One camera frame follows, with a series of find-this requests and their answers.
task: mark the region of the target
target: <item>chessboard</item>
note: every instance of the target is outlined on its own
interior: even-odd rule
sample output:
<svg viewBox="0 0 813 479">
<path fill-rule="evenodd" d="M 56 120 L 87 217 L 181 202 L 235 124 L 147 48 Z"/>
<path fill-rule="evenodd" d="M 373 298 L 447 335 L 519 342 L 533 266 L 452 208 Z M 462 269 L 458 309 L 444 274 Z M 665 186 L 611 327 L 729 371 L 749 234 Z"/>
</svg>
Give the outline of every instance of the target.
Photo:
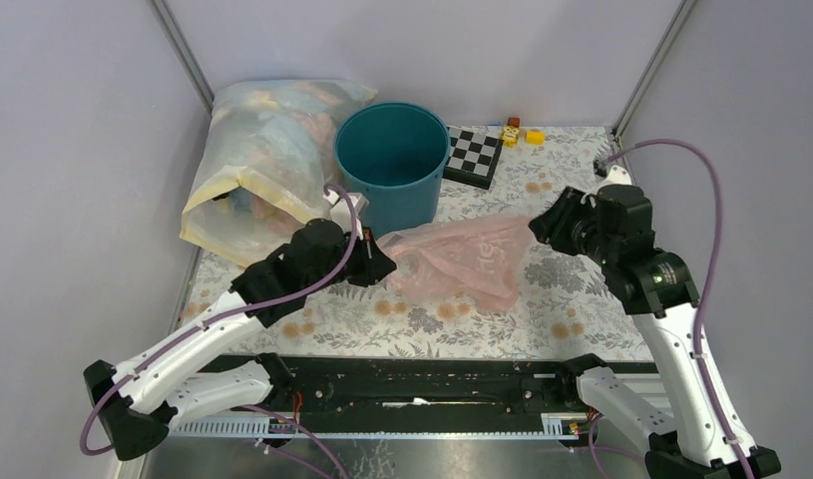
<svg viewBox="0 0 813 479">
<path fill-rule="evenodd" d="M 500 161 L 503 142 L 479 133 L 448 127 L 450 156 L 444 178 L 487 190 Z"/>
</svg>

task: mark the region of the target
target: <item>translucent plastic bag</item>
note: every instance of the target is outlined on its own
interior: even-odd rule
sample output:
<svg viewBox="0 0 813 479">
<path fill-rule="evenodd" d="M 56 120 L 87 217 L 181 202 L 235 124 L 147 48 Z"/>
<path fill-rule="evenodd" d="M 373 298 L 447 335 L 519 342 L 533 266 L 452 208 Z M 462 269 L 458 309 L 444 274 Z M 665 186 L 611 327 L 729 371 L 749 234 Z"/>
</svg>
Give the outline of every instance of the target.
<svg viewBox="0 0 813 479">
<path fill-rule="evenodd" d="M 534 238 L 529 221 L 494 216 L 389 233 L 378 240 L 397 262 L 388 283 L 413 302 L 465 292 L 482 310 L 507 310 L 518 300 L 518 264 Z"/>
<path fill-rule="evenodd" d="M 326 215 L 332 146 L 376 91 L 342 81 L 244 82 L 215 96 L 180 237 L 247 266 Z"/>
</svg>

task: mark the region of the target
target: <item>wire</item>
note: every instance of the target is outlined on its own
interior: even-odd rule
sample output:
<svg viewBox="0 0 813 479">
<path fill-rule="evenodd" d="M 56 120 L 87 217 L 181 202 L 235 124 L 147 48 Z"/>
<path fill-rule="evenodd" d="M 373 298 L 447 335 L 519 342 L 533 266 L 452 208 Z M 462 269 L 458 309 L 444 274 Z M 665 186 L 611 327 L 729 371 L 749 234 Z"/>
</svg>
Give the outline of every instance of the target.
<svg viewBox="0 0 813 479">
<path fill-rule="evenodd" d="M 275 453 L 279 454 L 280 456 L 285 457 L 287 459 L 291 459 L 292 461 L 296 462 L 297 464 L 300 464 L 301 466 L 305 467 L 306 469 L 309 469 L 309 470 L 317 473 L 319 476 L 323 477 L 324 479 L 335 479 L 334 477 L 330 476 L 329 474 L 327 474 L 326 472 L 324 472 L 323 470 L 321 470 L 319 467 L 315 466 L 311 462 L 309 462 L 309 461 L 307 461 L 307 460 L 305 460 L 305 459 L 303 459 L 301 457 L 295 456 L 294 454 L 291 454 L 290 452 L 283 451 L 282 449 L 280 449 L 278 447 L 270 447 L 270 446 L 267 446 L 267 445 L 264 446 L 264 447 L 265 447 L 265 454 L 267 454 L 269 452 L 275 452 Z"/>
<path fill-rule="evenodd" d="M 297 391 L 297 406 L 294 408 L 294 420 L 297 421 L 297 414 L 300 413 L 300 408 L 303 407 L 303 394 Z"/>
<path fill-rule="evenodd" d="M 741 467 L 744 469 L 746 479 L 755 479 L 755 475 L 752 472 L 752 467 L 750 467 L 749 461 L 747 461 L 747 457 L 744 454 L 741 445 L 737 442 L 735 431 L 732 429 L 731 424 L 729 424 L 729 419 L 726 417 L 726 413 L 723 411 L 723 406 L 720 404 L 720 397 L 717 395 L 717 391 L 714 388 L 714 382 L 711 380 L 711 374 L 708 371 L 708 365 L 705 363 L 705 358 L 702 357 L 702 333 L 703 325 L 705 324 L 705 311 L 706 307 L 708 306 L 708 296 L 711 293 L 711 287 L 714 284 L 715 273 L 717 272 L 717 257 L 720 255 L 720 241 L 723 234 L 723 195 L 720 191 L 720 178 L 718 177 L 717 170 L 715 169 L 711 160 L 699 148 L 688 142 L 674 140 L 671 138 L 659 138 L 632 145 L 631 147 L 620 150 L 619 152 L 606 158 L 604 164 L 605 166 L 608 166 L 629 152 L 652 145 L 672 145 L 675 147 L 684 148 L 694 153 L 703 162 L 705 168 L 708 170 L 708 175 L 711 178 L 711 188 L 714 192 L 714 240 L 711 247 L 711 258 L 708 260 L 708 274 L 705 277 L 705 286 L 702 289 L 702 299 L 700 300 L 697 314 L 694 317 L 692 337 L 694 359 L 697 361 L 697 368 L 699 369 L 700 376 L 702 377 L 702 383 L 705 386 L 709 402 L 711 402 L 711 408 L 714 410 L 714 415 L 717 416 L 717 421 L 720 422 L 720 426 L 723 428 L 723 432 L 726 434 L 726 439 L 730 442 L 732 450 L 735 452 L 735 456 L 738 458 L 738 462 L 740 462 Z"/>
<path fill-rule="evenodd" d="M 544 452 L 552 452 L 552 453 L 566 453 L 566 454 L 576 454 L 577 452 L 591 452 L 591 449 L 587 446 L 579 447 L 579 446 L 572 446 L 572 447 L 562 447 L 562 448 L 555 448 L 555 449 L 548 449 Z M 614 454 L 620 454 L 621 456 L 626 456 L 629 459 L 643 465 L 643 458 L 635 454 L 632 451 L 628 451 L 626 449 L 620 449 L 619 447 L 611 447 L 611 446 L 597 446 L 598 452 L 611 452 Z"/>
<path fill-rule="evenodd" d="M 297 420 L 297 395 L 291 395 L 291 419 Z"/>
<path fill-rule="evenodd" d="M 330 458 L 332 463 L 335 464 L 335 467 L 338 469 L 338 472 L 341 474 L 341 477 L 343 477 L 344 479 L 350 479 L 350 476 L 347 474 L 347 470 L 344 469 L 344 466 L 341 464 L 341 462 L 338 460 L 338 458 L 335 457 L 335 454 L 333 454 L 333 452 L 328 447 L 326 447 L 326 445 L 323 443 L 323 441 L 321 441 L 320 439 L 318 439 L 317 436 L 312 434 L 312 431 L 306 429 L 304 426 L 300 425 L 297 422 L 292 421 L 291 419 L 289 419 L 289 418 L 287 418 L 287 417 L 285 417 L 285 416 L 283 416 L 281 414 L 277 414 L 276 412 L 269 411 L 267 409 L 262 409 L 259 406 L 254 406 L 254 405 L 249 405 L 248 404 L 246 406 L 241 406 L 241 407 L 243 407 L 245 409 L 248 409 L 248 410 L 251 410 L 253 412 L 258 412 L 260 414 L 264 414 L 266 416 L 273 417 L 274 419 L 285 422 L 286 424 L 293 425 L 295 428 L 297 428 L 297 430 L 299 430 L 303 434 L 306 434 L 307 436 L 309 436 L 309 439 L 311 439 L 312 442 L 314 442 L 318 447 L 321 448 L 321 451 L 323 451 L 323 453 L 326 454 L 327 457 Z"/>
<path fill-rule="evenodd" d="M 359 231 L 356 228 L 356 208 L 353 207 L 353 202 L 350 201 L 350 198 L 347 196 L 347 192 L 344 191 L 343 188 L 339 187 L 338 185 L 328 184 L 324 187 L 325 193 L 330 193 L 330 191 L 335 191 L 343 201 L 347 203 L 347 209 L 350 211 L 350 240 L 347 243 L 347 249 L 344 251 L 344 256 L 341 257 L 341 260 L 338 264 L 330 271 L 325 277 L 319 279 L 316 283 L 301 289 L 298 292 L 293 292 L 292 294 L 288 294 L 283 297 L 278 297 L 275 299 L 269 299 L 267 301 L 257 302 L 254 304 L 247 304 L 245 306 L 237 307 L 234 309 L 230 309 L 221 313 L 216 314 L 215 316 L 207 319 L 203 322 L 203 328 L 206 329 L 207 327 L 215 324 L 216 322 L 230 316 L 235 316 L 240 312 L 248 312 L 257 309 L 265 309 L 267 307 L 276 306 L 278 304 L 283 304 L 285 302 L 294 301 L 300 297 L 304 297 L 308 294 L 311 294 L 319 289 L 325 287 L 347 264 L 347 261 L 350 259 L 350 253 L 353 251 L 353 247 L 356 245 L 356 239 L 358 238 Z M 101 412 L 101 409 L 107 405 L 107 402 L 110 400 L 113 394 L 119 391 L 125 384 L 130 382 L 131 380 L 138 379 L 139 374 L 147 369 L 151 364 L 156 362 L 160 357 L 166 354 L 168 351 L 174 349 L 178 344 L 188 339 L 193 334 L 204 330 L 201 329 L 199 326 L 193 326 L 181 333 L 179 336 L 175 337 L 173 340 L 169 341 L 168 344 L 157 349 L 156 352 L 151 354 L 147 359 L 142 361 L 141 364 L 134 368 L 136 376 L 132 374 L 128 374 L 122 377 L 119 382 L 113 384 L 113 386 L 103 395 L 101 399 L 95 404 L 95 407 L 92 408 L 92 412 L 89 413 L 89 417 L 86 418 L 86 423 L 83 424 L 83 430 L 80 432 L 80 451 L 87 456 L 97 456 L 100 454 L 104 454 L 109 452 L 113 449 L 113 445 L 110 444 L 108 446 L 104 446 L 100 449 L 92 449 L 89 447 L 88 440 L 89 440 L 89 431 L 92 428 L 92 424 L 95 423 L 95 419 L 98 418 L 98 414 Z"/>
<path fill-rule="evenodd" d="M 592 426 L 589 429 L 589 451 L 591 451 L 592 459 L 594 459 L 594 464 L 600 470 L 600 473 L 603 474 L 603 477 L 605 477 L 606 479 L 610 479 L 609 474 L 606 472 L 605 468 L 603 467 L 603 464 L 600 463 L 600 459 L 598 459 L 597 457 L 597 450 L 595 449 L 594 446 L 594 432 L 597 430 L 597 425 L 601 419 L 603 419 L 603 416 L 599 415 L 595 417 L 594 420 L 592 421 Z"/>
</svg>

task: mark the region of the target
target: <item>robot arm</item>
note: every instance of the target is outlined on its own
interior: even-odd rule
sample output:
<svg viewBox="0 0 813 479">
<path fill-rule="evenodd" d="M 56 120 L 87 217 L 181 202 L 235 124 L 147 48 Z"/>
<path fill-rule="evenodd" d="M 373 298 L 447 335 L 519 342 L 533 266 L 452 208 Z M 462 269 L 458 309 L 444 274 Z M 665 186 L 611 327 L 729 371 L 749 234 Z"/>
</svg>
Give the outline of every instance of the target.
<svg viewBox="0 0 813 479">
<path fill-rule="evenodd" d="M 643 191 L 610 182 L 596 195 L 565 188 L 556 203 L 530 222 L 536 239 L 557 252 L 584 254 L 599 264 L 609 291 L 632 316 L 652 353 L 675 418 L 662 414 L 589 354 L 568 361 L 564 393 L 609 419 L 645 453 L 650 477 L 744 477 L 711 406 L 693 353 L 692 327 L 699 295 L 679 256 L 656 248 L 652 206 Z M 755 444 L 723 386 L 708 347 L 702 358 L 737 442 L 755 477 L 779 471 L 776 453 Z"/>
<path fill-rule="evenodd" d="M 349 247 L 349 234 L 343 230 L 350 230 L 349 218 L 340 226 L 344 218 L 333 217 L 337 223 L 309 222 L 289 243 L 250 265 L 191 323 L 147 351 L 115 366 L 99 360 L 86 368 L 93 404 L 119 385 L 98 414 L 119 459 L 147 453 L 180 424 L 290 392 L 291 374 L 276 355 L 259 356 L 221 373 L 197 372 L 232 344 L 303 308 L 306 295 L 295 293 L 320 282 Z M 325 285 L 346 280 L 369 286 L 395 269 L 370 230 L 360 231 L 344 268 Z M 252 306 L 285 296 L 293 298 Z"/>
</svg>

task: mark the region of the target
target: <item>gray wall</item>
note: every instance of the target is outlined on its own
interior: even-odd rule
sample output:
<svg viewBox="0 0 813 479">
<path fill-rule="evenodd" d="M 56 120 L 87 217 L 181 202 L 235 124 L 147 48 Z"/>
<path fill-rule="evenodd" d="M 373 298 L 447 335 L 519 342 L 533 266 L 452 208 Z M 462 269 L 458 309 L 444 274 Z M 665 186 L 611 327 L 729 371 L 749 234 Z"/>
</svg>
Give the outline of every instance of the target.
<svg viewBox="0 0 813 479">
<path fill-rule="evenodd" d="M 611 125 L 679 0 L 171 0 L 216 89 L 337 77 L 453 125 Z"/>
<path fill-rule="evenodd" d="M 656 137 L 694 142 L 720 169 L 711 348 L 781 477 L 813 477 L 813 0 L 700 2 L 626 144 Z M 713 213 L 701 164 L 651 147 L 631 166 L 661 244 L 703 278 Z"/>
<path fill-rule="evenodd" d="M 109 475 L 81 373 L 168 332 L 206 124 L 147 2 L 0 2 L 0 478 Z"/>
</svg>

